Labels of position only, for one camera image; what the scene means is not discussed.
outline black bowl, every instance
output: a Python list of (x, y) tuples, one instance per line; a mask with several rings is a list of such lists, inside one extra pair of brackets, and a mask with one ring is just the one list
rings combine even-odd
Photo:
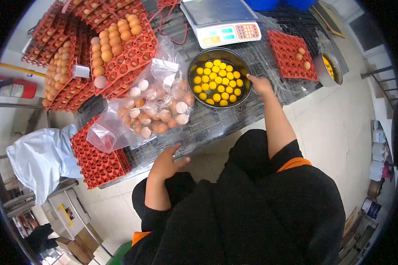
[[(216, 106), (208, 104), (201, 100), (193, 91), (193, 87), (195, 86), (195, 84), (193, 83), (193, 78), (196, 75), (196, 68), (198, 66), (202, 67), (205, 62), (215, 59), (229, 62), (233, 66), (233, 71), (239, 71), (241, 73), (240, 79), (243, 81), (243, 87), (240, 89), (242, 91), (242, 94), (235, 103), (229, 102), (227, 106)], [(191, 61), (188, 69), (189, 71), (187, 72), (187, 83), (191, 92), (193, 93), (193, 96), (196, 98), (196, 100), (207, 105), (208, 107), (214, 109), (232, 108), (242, 103), (251, 93), (252, 83), (246, 78), (246, 73), (250, 73), (249, 67), (246, 65), (245, 61), (232, 50), (226, 48), (211, 48), (208, 50), (204, 50)]]

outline hand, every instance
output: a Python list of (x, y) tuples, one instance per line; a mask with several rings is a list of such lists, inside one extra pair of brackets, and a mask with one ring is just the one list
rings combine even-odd
[(267, 78), (255, 77), (250, 74), (247, 74), (246, 77), (253, 83), (256, 92), (258, 92), (264, 99), (268, 98), (269, 95), (274, 93), (271, 83)]
[(149, 173), (149, 178), (156, 178), (158, 180), (164, 181), (167, 178), (174, 176), (175, 172), (181, 167), (184, 167), (188, 162), (190, 162), (190, 157), (185, 157), (178, 162), (174, 162), (172, 156), (175, 154), (181, 144), (176, 144), (166, 148), (159, 156), (156, 158), (152, 169)]

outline metal bowl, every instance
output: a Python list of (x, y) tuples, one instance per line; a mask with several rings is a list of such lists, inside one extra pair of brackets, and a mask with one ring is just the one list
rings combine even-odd
[[(324, 65), (323, 56), (329, 61), (330, 66), (333, 69), (334, 80), (330, 76), (329, 71)], [(317, 72), (318, 81), (325, 87), (332, 87), (335, 85), (341, 85), (343, 82), (342, 70), (340, 69), (339, 62), (336, 57), (329, 51), (324, 49), (322, 53), (315, 56), (312, 62)]]
[(193, 87), (195, 84), (193, 83), (193, 78), (195, 77), (196, 74), (196, 68), (198, 66), (202, 66), (205, 64), (205, 62), (210, 61), (210, 60), (222, 60), (222, 61), (227, 61), (233, 66), (233, 70), (239, 71), (240, 73), (250, 73), (249, 67), (246, 65), (245, 61), (234, 51), (226, 49), (226, 48), (212, 48), (208, 50), (204, 50), (201, 53), (199, 53), (189, 64), (189, 71), (187, 73), (187, 83), (188, 86), (193, 93), (193, 96), (201, 102), (202, 104), (205, 104), (208, 107), (214, 108), (214, 109), (228, 109), (228, 108), (233, 108), (234, 106), (239, 105), (242, 103), (251, 93), (252, 90), (252, 82), (250, 82), (244, 74), (241, 76), (241, 80), (243, 80), (243, 87), (240, 88), (242, 91), (242, 94), (240, 97), (238, 97), (238, 100), (235, 103), (229, 102), (227, 106), (217, 106), (217, 105), (210, 105), (203, 100), (201, 100), (196, 93), (193, 91)]

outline tiled floor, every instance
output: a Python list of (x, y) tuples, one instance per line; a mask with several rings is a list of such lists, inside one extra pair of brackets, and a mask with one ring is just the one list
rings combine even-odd
[[(345, 215), (361, 206), (367, 195), (371, 162), (371, 127), (374, 118), (367, 82), (361, 80), (365, 69), (362, 56), (348, 39), (334, 37), (349, 67), (339, 87), (322, 87), (283, 110), (297, 135), (304, 157), (337, 184)], [(260, 120), (191, 154), (185, 170), (198, 181), (215, 182), (228, 158), (228, 150), (249, 129), (265, 129)], [(140, 218), (133, 209), (131, 193), (147, 172), (106, 189), (87, 190), (80, 180), (75, 191), (91, 224), (111, 252), (130, 241), (140, 231)], [(106, 254), (98, 250), (97, 261), (105, 264)]]

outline table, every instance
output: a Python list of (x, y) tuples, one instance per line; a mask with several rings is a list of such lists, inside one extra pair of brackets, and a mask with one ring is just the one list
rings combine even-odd
[[(155, 0), (143, 0), (143, 5), (150, 16), (157, 10)], [(164, 17), (167, 16), (169, 9), (164, 10)], [(348, 67), (338, 47), (312, 12), (312, 10), (310, 12), (301, 12), (289, 6), (279, 6), (272, 12), (257, 13), (260, 19), (258, 24), (261, 29), (262, 39), (255, 42), (224, 46), (235, 51), (244, 59), (251, 70), (251, 74), (265, 76), (271, 80), (276, 96), (282, 106), (307, 96), (315, 89), (320, 88), (321, 85), (318, 82), (303, 79), (285, 79), (280, 77), (275, 57), (268, 48), (267, 30), (273, 29), (302, 37), (307, 43), (312, 57), (319, 54), (324, 48), (330, 50), (340, 62), (343, 74), (348, 72)], [(158, 28), (159, 20), (158, 14), (151, 23), (153, 29)], [(185, 34), (184, 23), (188, 23), (187, 19), (177, 6), (171, 13), (168, 22), (162, 27), (162, 31), (173, 40), (182, 42)], [(192, 58), (202, 51), (190, 25), (188, 26), (185, 43), (183, 45), (174, 44), (174, 48), (181, 54), (186, 63), (189, 63)], [(106, 104), (106, 100), (101, 98), (101, 96), (90, 98), (86, 101), (76, 114), (77, 128), (80, 129), (94, 116), (101, 113)], [(181, 157), (262, 118), (264, 118), (264, 105), (260, 102), (255, 91), (252, 91), (242, 104), (230, 109), (212, 109), (202, 103), (195, 102), (193, 113), (186, 126), (176, 128), (170, 134), (158, 135), (152, 141), (136, 150), (132, 150), (132, 172), (99, 188), (109, 187), (150, 170), (157, 156), (170, 145), (177, 142), (182, 143), (182, 147), (176, 153), (176, 157)]]

